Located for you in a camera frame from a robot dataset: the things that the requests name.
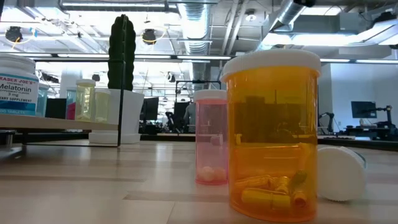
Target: white planter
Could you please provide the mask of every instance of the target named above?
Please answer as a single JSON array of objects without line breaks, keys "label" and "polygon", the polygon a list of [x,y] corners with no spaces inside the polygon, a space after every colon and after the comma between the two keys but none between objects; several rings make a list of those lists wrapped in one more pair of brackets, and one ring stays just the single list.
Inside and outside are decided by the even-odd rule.
[{"label": "white planter", "polygon": [[[118,124],[120,90],[109,91],[111,92],[111,97],[109,99],[108,123]],[[124,91],[121,144],[134,144],[139,142],[141,136],[138,134],[139,115],[143,102],[143,94],[127,90]],[[118,132],[93,130],[89,133],[88,140],[90,143],[97,144],[117,144]]]}]

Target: wooden table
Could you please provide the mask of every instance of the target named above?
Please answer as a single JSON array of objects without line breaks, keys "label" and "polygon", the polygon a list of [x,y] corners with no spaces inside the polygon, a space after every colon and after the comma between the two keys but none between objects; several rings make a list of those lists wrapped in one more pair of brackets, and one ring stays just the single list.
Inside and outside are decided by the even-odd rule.
[{"label": "wooden table", "polygon": [[[354,150],[368,162],[366,195],[320,198],[312,223],[398,223],[398,152]],[[265,223],[231,209],[226,185],[195,184],[194,171],[194,142],[29,146],[0,168],[0,223]]]}]

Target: person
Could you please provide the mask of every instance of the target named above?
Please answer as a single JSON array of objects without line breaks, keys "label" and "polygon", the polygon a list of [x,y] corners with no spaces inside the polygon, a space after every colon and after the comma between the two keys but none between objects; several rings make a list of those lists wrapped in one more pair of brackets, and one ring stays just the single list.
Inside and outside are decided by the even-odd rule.
[{"label": "person", "polygon": [[185,109],[184,121],[185,124],[188,125],[188,132],[195,133],[195,125],[196,125],[196,112],[197,112],[197,104],[191,103]]}]

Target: trader joe's label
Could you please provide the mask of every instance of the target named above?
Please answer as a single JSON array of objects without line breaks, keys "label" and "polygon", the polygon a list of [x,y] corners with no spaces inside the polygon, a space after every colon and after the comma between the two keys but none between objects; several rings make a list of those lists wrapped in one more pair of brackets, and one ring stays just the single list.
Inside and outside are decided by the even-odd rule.
[{"label": "trader joe's label", "polygon": [[39,79],[0,73],[0,114],[36,114]]}]

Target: green cactus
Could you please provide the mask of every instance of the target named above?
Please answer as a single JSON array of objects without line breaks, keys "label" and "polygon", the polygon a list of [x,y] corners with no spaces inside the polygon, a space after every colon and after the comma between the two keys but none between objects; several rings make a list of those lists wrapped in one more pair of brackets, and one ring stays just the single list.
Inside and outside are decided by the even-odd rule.
[{"label": "green cactus", "polygon": [[[124,40],[123,20],[127,19],[126,24],[126,40]],[[111,37],[109,38],[109,60],[123,60],[126,54],[126,90],[132,91],[132,81],[134,79],[132,72],[134,71],[134,52],[136,51],[136,32],[132,22],[126,15],[116,18],[111,29]],[[120,89],[123,70],[121,63],[108,62],[108,88]]]}]

